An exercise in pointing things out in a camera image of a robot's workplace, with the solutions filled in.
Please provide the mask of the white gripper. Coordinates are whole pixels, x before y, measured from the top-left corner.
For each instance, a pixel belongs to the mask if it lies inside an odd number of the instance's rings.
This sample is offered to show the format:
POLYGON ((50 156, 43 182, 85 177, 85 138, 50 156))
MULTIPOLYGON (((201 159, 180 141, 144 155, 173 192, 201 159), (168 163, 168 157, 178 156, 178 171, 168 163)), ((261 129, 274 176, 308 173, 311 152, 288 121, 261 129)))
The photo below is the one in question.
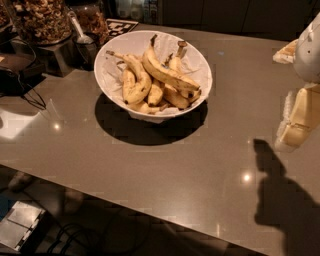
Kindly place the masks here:
POLYGON ((292 64, 306 82, 298 92, 290 91, 285 98, 283 119, 276 133, 275 148, 293 152, 320 125, 320 13, 295 39, 278 50, 273 60, 292 64))

